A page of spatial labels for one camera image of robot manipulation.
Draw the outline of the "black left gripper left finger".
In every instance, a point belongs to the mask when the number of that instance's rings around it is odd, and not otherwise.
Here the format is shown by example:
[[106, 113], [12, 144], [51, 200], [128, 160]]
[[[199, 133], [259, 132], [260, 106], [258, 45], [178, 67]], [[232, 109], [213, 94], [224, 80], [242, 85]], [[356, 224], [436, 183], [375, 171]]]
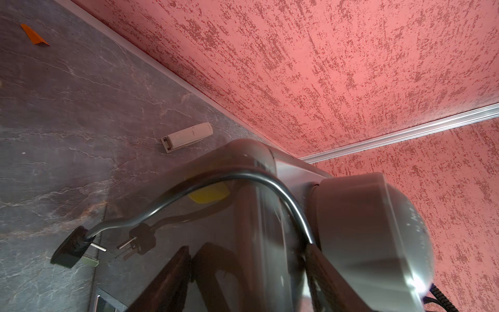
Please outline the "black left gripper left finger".
[[182, 246], [127, 312], [183, 311], [190, 282], [191, 255], [189, 248]]

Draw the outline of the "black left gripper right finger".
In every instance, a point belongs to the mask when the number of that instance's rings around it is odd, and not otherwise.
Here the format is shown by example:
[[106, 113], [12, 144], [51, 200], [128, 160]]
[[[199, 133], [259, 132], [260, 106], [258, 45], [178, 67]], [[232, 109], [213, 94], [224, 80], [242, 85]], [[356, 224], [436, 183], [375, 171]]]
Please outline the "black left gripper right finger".
[[305, 270], [315, 311], [371, 311], [314, 244], [305, 249]]

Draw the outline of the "silver coffee machine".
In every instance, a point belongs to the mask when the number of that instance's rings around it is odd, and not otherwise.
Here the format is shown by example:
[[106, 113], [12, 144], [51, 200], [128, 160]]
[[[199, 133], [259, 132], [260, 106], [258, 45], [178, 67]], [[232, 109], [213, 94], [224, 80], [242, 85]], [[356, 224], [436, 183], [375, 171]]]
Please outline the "silver coffee machine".
[[127, 311], [187, 246], [183, 311], [315, 311], [305, 249], [316, 245], [371, 311], [422, 311], [434, 279], [428, 229], [380, 173], [334, 178], [239, 139], [110, 201], [91, 311]]

